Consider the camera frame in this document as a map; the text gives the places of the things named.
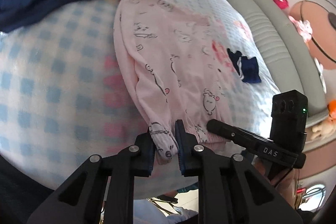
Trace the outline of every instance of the blue checkered pattern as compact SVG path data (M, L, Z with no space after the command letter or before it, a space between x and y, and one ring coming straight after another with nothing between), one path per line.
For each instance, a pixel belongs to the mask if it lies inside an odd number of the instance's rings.
M214 26L219 22L222 29L211 31L224 48L257 57L262 83L245 84L236 77L225 94L233 124L267 136L272 97L279 90L253 41L243 39L232 24L244 19L225 0L167 1L209 16ZM143 120L134 105L111 108L101 100L104 92L111 92L103 85L103 60L107 54L115 59L116 7L117 2L105 0L70 4L0 39L0 152L48 187L57 187L89 155L116 153L139 133ZM119 75L119 68L112 73ZM105 123L120 121L130 121L125 139L104 134ZM176 156L168 165L155 165L150 178L136 179L135 198L196 180L180 175Z

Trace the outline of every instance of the tiled floor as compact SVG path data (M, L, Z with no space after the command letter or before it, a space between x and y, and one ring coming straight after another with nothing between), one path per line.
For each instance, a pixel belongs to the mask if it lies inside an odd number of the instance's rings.
M177 207L183 207L185 209L194 210L198 212L198 190L189 191L188 193L177 194L175 197L178 199L178 204L174 204ZM162 208L176 213L176 211L167 203L159 202L158 203Z

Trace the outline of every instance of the silver screw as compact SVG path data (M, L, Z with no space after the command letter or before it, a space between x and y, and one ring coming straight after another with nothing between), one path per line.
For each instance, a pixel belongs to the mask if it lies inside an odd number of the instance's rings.
M234 154L233 159L235 161L242 161L244 159L244 157L241 154Z
M129 151L131 152L138 152L139 151L139 147L136 146L136 145L131 145L129 148L128 148Z
M203 145L198 144L198 145L194 146L194 149L197 152L202 152L204 150L204 147L203 147Z
M99 160L100 160L99 155L92 155L92 156L90 157L90 162L97 162L97 161L99 161Z

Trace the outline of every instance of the bed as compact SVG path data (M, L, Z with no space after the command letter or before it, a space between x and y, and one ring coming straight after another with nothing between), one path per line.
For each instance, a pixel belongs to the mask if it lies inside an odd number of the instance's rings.
M308 125L325 117L326 103L313 60L271 0L171 1L209 17L217 30L222 28L217 38L224 47L257 58L262 82L246 84L236 77L225 91L233 125L268 137L272 97L292 89L308 96ZM113 155L147 130L123 85L115 57L113 21L118 3L69 4L0 40L0 153L49 188L57 188L90 155ZM232 28L237 19L250 29ZM111 92L120 88L126 92ZM241 151L232 143L225 147L216 143L213 149L229 156ZM136 179L134 197L157 196L196 180L180 175L174 156L169 164L156 162L150 178Z

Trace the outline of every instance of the cushioned headboard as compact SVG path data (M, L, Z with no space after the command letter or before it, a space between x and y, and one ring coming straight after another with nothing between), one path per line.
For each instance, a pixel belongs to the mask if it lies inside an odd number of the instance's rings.
M281 92L298 90L308 97L307 125L328 115L318 70L288 17L272 0L227 0L246 20Z

